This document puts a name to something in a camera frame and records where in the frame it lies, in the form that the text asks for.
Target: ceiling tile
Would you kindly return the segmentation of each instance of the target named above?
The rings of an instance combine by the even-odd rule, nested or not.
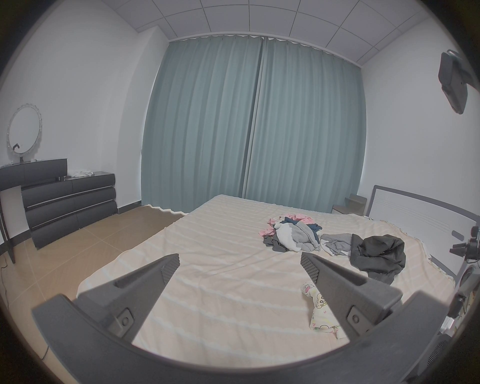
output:
[[[250,5],[266,5],[268,7],[276,7],[297,11],[300,0],[250,0]]]
[[[394,26],[398,27],[405,20],[416,14],[418,5],[409,0],[362,0],[375,9]]]
[[[173,32],[173,29],[170,28],[170,25],[168,25],[167,21],[164,18],[162,18],[160,20],[153,21],[151,23],[148,23],[147,25],[144,25],[143,27],[137,28],[137,32],[145,31],[145,30],[150,29],[150,28],[152,28],[156,25],[158,25],[160,27],[160,29],[165,34],[167,39],[171,40],[171,39],[175,39],[177,37],[175,32]]]
[[[125,4],[128,0],[102,0],[106,5],[108,5],[111,9],[115,10],[118,7],[121,7]]]
[[[401,24],[398,29],[400,32],[406,32],[408,31],[411,27],[416,26],[418,23],[421,23],[423,20],[428,19],[429,16],[427,12],[425,11],[420,11],[417,14],[413,15],[410,17],[407,21],[405,21],[403,24]]]
[[[162,18],[151,0],[130,0],[118,8],[117,13],[135,29]]]
[[[401,32],[398,29],[394,29],[386,37],[384,37],[383,40],[380,41],[380,43],[378,43],[375,46],[375,48],[377,48],[377,49],[385,48],[388,44],[390,44],[392,41],[394,41],[400,35],[401,35]]]
[[[178,37],[210,32],[203,9],[177,13],[166,19]]]
[[[212,32],[248,32],[248,5],[205,8]]]
[[[337,29],[338,27],[336,25],[328,21],[320,20],[303,13],[297,13],[290,36],[321,47],[326,47]]]
[[[372,46],[349,31],[340,28],[326,48],[352,61],[357,61],[367,53]]]
[[[217,5],[238,5],[248,4],[248,0],[202,0],[202,5],[206,7],[215,7]]]
[[[357,60],[357,63],[360,64],[360,65],[365,64],[368,60],[370,60],[378,52],[380,52],[380,51],[377,48],[373,47],[367,53],[365,53],[359,60]]]
[[[153,0],[164,16],[202,7],[200,0]]]
[[[295,12],[279,8],[250,6],[250,30],[272,35],[288,36]]]
[[[341,25],[358,0],[301,0],[299,12]]]
[[[395,26],[377,11],[359,1],[343,22],[342,28],[375,45],[392,32]]]

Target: black drawer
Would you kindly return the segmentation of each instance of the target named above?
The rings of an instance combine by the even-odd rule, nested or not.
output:
[[[40,185],[38,187],[26,188],[22,190],[22,199],[24,207],[30,207],[35,204],[43,203],[48,200],[58,199],[73,193],[72,181],[57,181],[51,184]]]
[[[93,192],[87,192],[81,195],[74,195],[58,201],[53,201],[50,204],[45,204],[26,211],[25,215],[28,226],[33,228],[60,216],[67,215],[98,203],[113,200],[114,198],[115,189],[110,187]]]
[[[39,248],[69,235],[79,229],[76,215],[64,217],[58,221],[47,224],[39,229],[31,231],[33,244]]]
[[[0,191],[25,184],[25,164],[0,168]]]
[[[83,228],[115,213],[117,213],[117,204],[109,201],[78,212],[76,216],[79,227]]]
[[[25,182],[35,184],[48,179],[55,179],[67,175],[67,159],[43,160],[24,163]]]
[[[113,173],[72,179],[73,193],[89,191],[102,187],[110,187],[112,185],[115,185],[115,175]]]

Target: teal curtain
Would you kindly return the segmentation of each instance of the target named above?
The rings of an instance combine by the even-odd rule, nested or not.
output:
[[[142,203],[190,212],[240,197],[262,39],[170,43],[154,84],[142,147]]]
[[[365,137],[360,68],[264,41],[243,197],[330,212],[358,190]]]

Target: bedsheet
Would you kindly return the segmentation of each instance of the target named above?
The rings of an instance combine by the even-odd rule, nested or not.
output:
[[[391,234],[405,242],[405,269],[392,286],[405,301],[423,290],[449,302],[453,279],[427,257],[422,243],[392,224],[357,215],[333,215],[219,195],[164,228],[84,280],[78,293],[170,253],[180,267],[133,344],[152,353],[217,367],[262,367],[329,352],[348,342],[309,328],[313,303],[300,291],[311,281],[301,253],[265,247],[259,230],[281,214],[305,214],[322,233]],[[313,252],[366,276],[346,256]]]

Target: wall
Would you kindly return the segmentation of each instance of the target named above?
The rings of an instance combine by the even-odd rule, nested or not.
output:
[[[118,171],[121,200],[120,185],[134,189],[137,180],[134,170],[117,169],[116,146],[122,143],[125,162],[137,164],[140,150],[126,149],[123,135],[141,140],[167,45],[158,27],[138,34],[100,0],[62,2],[30,37],[0,89],[0,165],[18,161],[7,151],[6,131],[15,110],[32,103],[42,114],[43,131],[25,160],[66,157],[70,169]],[[1,197],[10,236],[27,230],[20,189]]]
[[[480,95],[463,115],[438,82],[440,55],[456,44],[432,19],[413,27],[362,68],[367,144],[359,195],[375,184],[480,214]]]

